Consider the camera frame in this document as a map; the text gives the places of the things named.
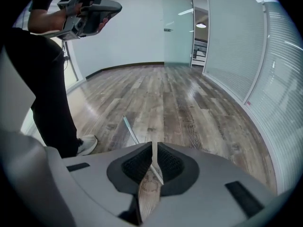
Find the black pants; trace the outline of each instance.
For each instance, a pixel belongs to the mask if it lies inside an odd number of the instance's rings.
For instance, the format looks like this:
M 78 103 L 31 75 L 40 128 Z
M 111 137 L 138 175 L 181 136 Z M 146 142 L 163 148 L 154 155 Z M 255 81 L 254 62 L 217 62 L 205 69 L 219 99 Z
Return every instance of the black pants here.
M 31 109 L 42 139 L 62 158 L 75 156 L 79 140 L 67 102 L 61 47 L 51 39 L 18 28 L 7 35 L 6 51 L 36 96 Z

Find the person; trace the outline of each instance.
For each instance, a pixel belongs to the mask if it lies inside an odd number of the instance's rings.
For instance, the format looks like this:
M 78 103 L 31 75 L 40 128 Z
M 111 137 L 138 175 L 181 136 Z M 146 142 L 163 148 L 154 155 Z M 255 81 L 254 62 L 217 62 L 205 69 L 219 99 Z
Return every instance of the person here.
M 36 96 L 31 106 L 33 118 L 47 146 L 56 148 L 60 156 L 88 155 L 96 147 L 94 135 L 77 138 L 64 83 L 64 56 L 61 47 L 41 34 L 62 30 L 66 10 L 47 14 L 52 0 L 33 0 L 28 31 L 11 28 L 5 39 L 8 56 L 21 78 Z M 81 4 L 75 8 L 80 12 Z M 99 25 L 99 32 L 107 19 Z

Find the laminate flooring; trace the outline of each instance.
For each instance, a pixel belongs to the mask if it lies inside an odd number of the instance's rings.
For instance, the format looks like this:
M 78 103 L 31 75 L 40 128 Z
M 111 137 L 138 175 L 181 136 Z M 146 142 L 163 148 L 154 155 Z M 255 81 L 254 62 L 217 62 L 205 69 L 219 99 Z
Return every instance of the laminate flooring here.
M 95 134 L 92 154 L 139 142 L 191 147 L 231 160 L 276 193 L 267 148 L 246 113 L 202 76 L 201 67 L 134 66 L 101 72 L 68 95 L 79 137 Z M 159 169 L 156 158 L 154 166 Z M 139 189 L 143 220 L 159 201 L 160 183 L 148 171 Z

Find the white sneaker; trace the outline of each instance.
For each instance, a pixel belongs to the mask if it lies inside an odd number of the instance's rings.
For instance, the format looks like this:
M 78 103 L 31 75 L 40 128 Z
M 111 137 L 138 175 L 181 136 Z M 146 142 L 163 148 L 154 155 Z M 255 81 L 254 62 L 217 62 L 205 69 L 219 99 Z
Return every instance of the white sneaker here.
M 82 144 L 78 148 L 77 156 L 86 156 L 96 148 L 98 140 L 93 134 L 83 136 Z

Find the metal rod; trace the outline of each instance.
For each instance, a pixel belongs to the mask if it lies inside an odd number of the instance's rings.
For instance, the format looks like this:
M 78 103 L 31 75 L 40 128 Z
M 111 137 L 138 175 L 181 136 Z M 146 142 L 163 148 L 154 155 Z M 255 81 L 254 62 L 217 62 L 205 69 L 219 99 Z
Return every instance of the metal rod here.
M 131 125 L 129 124 L 127 118 L 124 115 L 123 115 L 123 120 L 128 128 L 128 131 L 130 132 L 135 144 L 140 144 L 136 135 L 134 134 L 134 131 L 133 131 Z M 163 185 L 163 179 L 160 176 L 160 174 L 157 172 L 156 168 L 152 164 L 151 164 L 150 168 L 151 168 L 151 171 L 155 174 L 156 178 L 159 180 L 159 182 Z

